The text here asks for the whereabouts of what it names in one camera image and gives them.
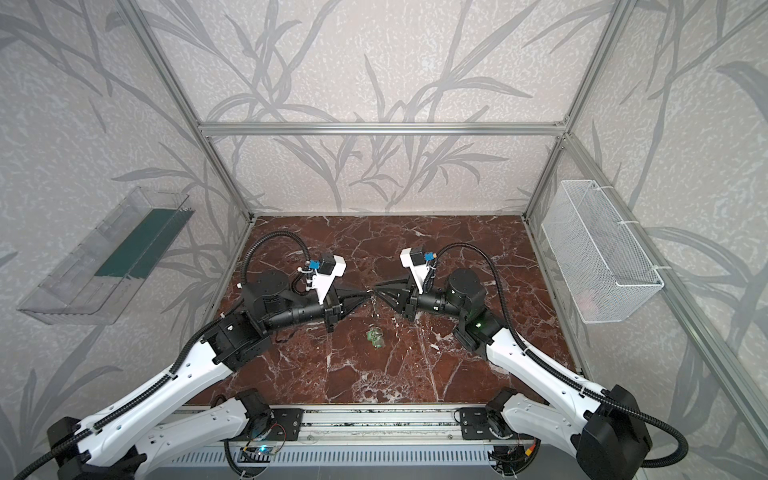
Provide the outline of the green key tag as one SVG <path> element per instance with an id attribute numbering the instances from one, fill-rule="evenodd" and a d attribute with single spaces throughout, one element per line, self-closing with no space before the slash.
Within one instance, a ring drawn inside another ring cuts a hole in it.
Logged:
<path id="1" fill-rule="evenodd" d="M 383 330 L 379 327 L 372 327 L 366 332 L 366 338 L 375 349 L 384 348 L 386 343 Z"/>

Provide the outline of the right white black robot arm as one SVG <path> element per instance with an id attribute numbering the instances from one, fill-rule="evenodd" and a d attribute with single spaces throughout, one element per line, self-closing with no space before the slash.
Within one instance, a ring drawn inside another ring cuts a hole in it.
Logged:
<path id="1" fill-rule="evenodd" d="M 592 382 L 559 365 L 523 338 L 485 303 L 476 273 L 458 269 L 443 289 L 429 291 L 408 278 L 375 286 L 393 310 L 412 320 L 419 312 L 456 319 L 454 337 L 468 351 L 504 369 L 533 389 L 535 402 L 514 389 L 488 402 L 491 434 L 500 440 L 525 436 L 573 456 L 591 479 L 632 479 L 652 447 L 644 423 L 587 396 Z"/>

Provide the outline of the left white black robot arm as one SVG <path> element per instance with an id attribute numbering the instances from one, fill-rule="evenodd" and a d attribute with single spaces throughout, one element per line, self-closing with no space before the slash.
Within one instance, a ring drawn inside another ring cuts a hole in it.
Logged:
<path id="1" fill-rule="evenodd" d="M 338 322 L 369 299 L 364 290 L 334 285 L 337 272 L 304 273 L 305 292 L 286 273 L 268 270 L 242 285 L 238 302 L 193 334 L 174 362 L 123 399 L 84 419 L 65 417 L 48 429 L 60 479 L 139 479 L 185 453 L 273 427 L 271 408 L 254 389 L 185 420 L 167 423 L 178 407 L 229 377 L 273 345 L 278 331 Z"/>

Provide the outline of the green circuit board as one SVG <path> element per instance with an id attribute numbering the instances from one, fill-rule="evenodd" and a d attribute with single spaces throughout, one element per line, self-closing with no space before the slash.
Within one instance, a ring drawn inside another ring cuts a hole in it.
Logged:
<path id="1" fill-rule="evenodd" d="M 281 450 L 277 445 L 245 446 L 240 450 L 240 459 L 246 463 L 269 463 Z"/>

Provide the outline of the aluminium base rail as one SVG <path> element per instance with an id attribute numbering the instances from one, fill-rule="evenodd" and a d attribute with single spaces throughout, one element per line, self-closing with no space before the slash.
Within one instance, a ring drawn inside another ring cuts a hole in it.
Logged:
<path id="1" fill-rule="evenodd" d="M 318 411 L 272 411 L 253 396 L 224 403 L 168 423 L 164 413 L 134 409 L 95 434 L 92 454 L 124 455 L 131 448 L 149 460 L 164 462 L 216 441 L 240 437 L 261 442 L 298 444 L 404 445 L 485 442 L 527 445 L 534 440 L 575 454 L 601 438 L 618 440 L 618 417 L 606 409 L 577 412 L 569 418 L 551 406 L 521 394 L 508 399 L 500 412 L 465 407 L 450 410 L 436 405 L 358 411 L 327 406 Z"/>

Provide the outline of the clear plastic wall bin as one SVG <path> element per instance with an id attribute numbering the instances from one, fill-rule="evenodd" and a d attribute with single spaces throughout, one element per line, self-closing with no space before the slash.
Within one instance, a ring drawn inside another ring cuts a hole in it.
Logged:
<path id="1" fill-rule="evenodd" d="M 194 213 L 186 193 L 134 188 L 17 310 L 47 325 L 115 323 Z"/>

